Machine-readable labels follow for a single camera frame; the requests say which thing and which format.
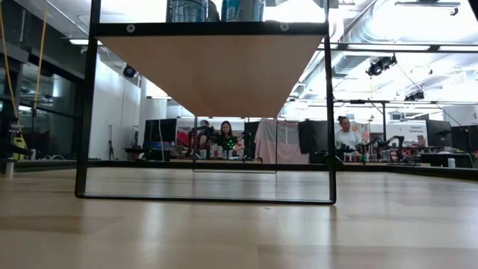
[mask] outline wall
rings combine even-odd
[[[167,94],[158,86],[153,84],[147,78],[141,78],[141,101],[140,101],[140,118],[138,129],[138,145],[143,146],[144,130],[147,120],[166,119],[167,117],[167,100],[166,99],[147,99],[147,96],[167,96]]]
[[[191,112],[189,112],[188,109],[183,108],[180,105],[168,105],[166,118],[173,119],[176,117],[194,117],[194,115]]]
[[[26,11],[23,41],[20,42],[22,33],[22,11],[24,8],[14,0],[2,0],[1,6],[4,14],[6,41],[30,52],[34,58],[30,59],[30,61],[37,61],[36,58],[40,50],[43,31],[43,18],[40,19]],[[65,35],[50,25],[46,27],[44,60],[46,66],[51,65],[57,67],[62,76],[71,80],[75,78],[82,79],[86,63],[86,54],[82,54],[80,46],[70,44]]]
[[[139,123],[140,89],[97,59],[93,96],[90,158],[108,160],[108,126],[112,125],[115,158],[125,160],[123,148],[133,141],[133,126]]]
[[[426,144],[428,144],[426,134],[426,122],[423,121],[408,121],[408,122],[388,122],[387,123],[387,139],[394,135],[401,135],[405,137],[405,142],[418,142],[418,135],[423,135]]]
[[[74,119],[50,113],[48,116],[50,128],[50,154],[72,154]]]
[[[452,127],[478,125],[478,105],[450,105],[443,109],[448,113],[443,113],[443,120],[449,121]]]

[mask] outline woman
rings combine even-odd
[[[227,144],[227,141],[230,139],[230,138],[233,138],[234,136],[232,135],[232,128],[231,128],[231,123],[227,120],[223,121],[223,123],[221,123],[221,132],[220,132],[220,136],[221,136],[221,142],[219,144],[222,144],[222,146],[226,146]],[[238,151],[238,150],[241,150],[241,149],[244,149],[245,146],[244,146],[244,143],[243,141],[238,141],[236,142],[236,144],[232,147],[232,151]]]
[[[335,133],[335,148],[340,149],[342,145],[345,145],[351,149],[356,149],[356,146],[361,143],[359,134],[350,130],[350,121],[347,117],[339,116],[338,122],[341,129]]]

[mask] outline cable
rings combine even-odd
[[[126,92],[126,79],[122,80],[122,101],[121,101],[121,116],[119,117],[119,144],[122,144],[122,112],[125,109],[125,92]]]
[[[400,69],[400,71],[402,71],[402,73],[405,75],[405,77],[407,77],[407,78],[410,80],[410,82],[413,83],[414,86],[416,86],[416,88],[417,88],[418,90],[421,90],[420,87],[418,87],[418,85],[406,74],[405,71],[403,71],[403,69],[400,68],[399,65],[397,65],[397,67],[398,67],[398,69]],[[440,110],[441,110],[443,113],[445,113],[447,116],[449,116],[450,119],[452,119],[456,124],[458,124],[460,127],[463,127],[463,125],[460,124],[460,123],[458,122],[458,120],[455,120],[454,117],[451,117],[451,115],[449,115],[440,105],[438,105],[437,103],[435,103],[435,105],[436,105],[438,108],[440,108]]]
[[[110,51],[109,51],[108,48],[102,47],[102,50],[103,50],[103,52],[106,52],[106,55],[108,56],[108,58],[110,58],[110,62],[113,63],[113,65],[114,65],[117,69],[123,69],[122,66],[120,66],[120,65],[117,64],[115,61],[113,61],[113,58],[111,57]]]
[[[38,90],[40,89],[40,75],[43,63],[43,48],[45,47],[46,20],[48,19],[48,0],[45,0],[45,15],[43,16],[42,41],[40,44],[40,58],[38,60],[37,89],[35,90],[34,110],[37,110]]]
[[[164,145],[163,145],[163,135],[161,134],[161,108],[159,107],[159,105],[161,104],[159,102],[160,100],[158,99],[158,116],[159,116],[159,120],[158,120],[158,129],[159,129],[159,139],[161,139],[161,154],[163,156],[163,161],[164,160]]]
[[[412,83],[414,86],[416,86],[416,88],[418,90],[421,90],[416,84],[415,82],[406,74],[406,72],[404,72],[398,65],[397,65],[398,69],[400,69],[400,71],[402,71],[402,73],[405,75],[405,77],[407,77]],[[427,94],[425,93],[424,90],[422,90],[423,92],[423,95],[426,97],[426,98],[429,98],[427,96]],[[465,132],[467,133],[467,143],[468,143],[468,150],[470,149],[470,127],[467,126],[467,127],[464,127],[461,123],[458,122],[458,120],[456,120],[454,117],[452,117],[450,114],[448,114],[448,112],[446,112],[439,104],[437,104],[436,102],[434,103],[437,108],[439,108],[441,110],[441,112],[443,112],[445,115],[447,115],[450,119],[452,119],[456,124],[458,124],[460,126],[460,128],[464,129]]]
[[[405,77],[407,77],[410,80],[410,82],[413,83],[414,86],[416,86],[417,90],[420,90],[420,87],[418,87],[418,85],[415,84],[415,82],[409,77],[409,75],[407,75],[406,72],[403,71],[403,69],[399,65],[397,65],[397,67],[400,71],[402,71]]]
[[[12,107],[13,107],[13,113],[15,114],[16,121],[18,123],[18,111],[16,110],[16,104],[15,104],[15,96],[13,94],[13,87],[12,87],[12,79],[10,77],[10,65],[8,64],[8,53],[7,53],[7,41],[6,41],[6,36],[5,36],[5,27],[3,24],[3,10],[1,8],[0,4],[0,27],[1,27],[1,33],[2,33],[2,43],[3,43],[3,52],[4,52],[4,60],[5,60],[5,69],[7,71],[7,81],[8,81],[8,88],[10,89],[10,97],[12,100]]]
[[[134,98],[134,109],[133,109],[133,119],[131,120],[131,130],[134,131],[134,116],[136,115],[136,106],[137,106],[137,95],[141,91],[140,89],[140,81],[141,81],[141,76],[137,77],[137,89],[136,89],[136,97]],[[129,134],[129,140],[128,140],[128,146],[131,145],[131,137],[133,136],[134,132],[131,132]]]

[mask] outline table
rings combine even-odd
[[[448,167],[448,158],[454,158],[458,168],[474,168],[471,155],[468,153],[422,153],[421,162],[432,166]]]
[[[171,162],[175,163],[192,163],[193,159],[192,158],[177,158],[174,159],[172,158],[170,160]],[[198,164],[262,164],[261,160],[255,159],[255,160],[249,160],[249,161],[243,161],[243,160],[223,160],[223,159],[210,159],[210,160],[203,160],[203,159],[196,159],[196,163]]]
[[[389,162],[378,162],[378,161],[372,161],[372,162],[344,162],[344,165],[364,165],[364,166],[404,166],[404,167],[410,167],[414,165],[410,164],[397,164],[397,163],[389,163]],[[419,163],[419,165],[416,165],[416,167],[429,167],[430,164],[425,164],[425,163]]]

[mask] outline desk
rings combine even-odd
[[[192,163],[193,159],[191,158],[180,158],[180,159],[171,159],[171,162],[176,162],[176,163]],[[243,161],[243,160],[202,160],[202,159],[196,159],[196,163],[198,164],[262,164],[261,160],[249,160],[249,161]]]
[[[171,158],[171,151],[172,149],[170,147],[165,147],[164,150],[161,149],[145,149],[145,148],[139,148],[139,149],[133,149],[133,148],[125,148],[124,149],[126,154],[140,154],[144,153],[146,155],[146,158],[148,160],[154,160],[154,161],[163,161],[163,154],[164,154],[164,161],[169,161]]]
[[[448,167],[448,158],[454,158],[458,168],[474,168],[473,160],[468,153],[423,153],[420,157],[421,162],[436,167]]]
[[[344,165],[364,165],[364,166],[398,166],[398,167],[430,167],[430,164],[423,164],[420,163],[419,165],[410,165],[410,164],[397,164],[397,163],[389,163],[389,162],[344,162]]]

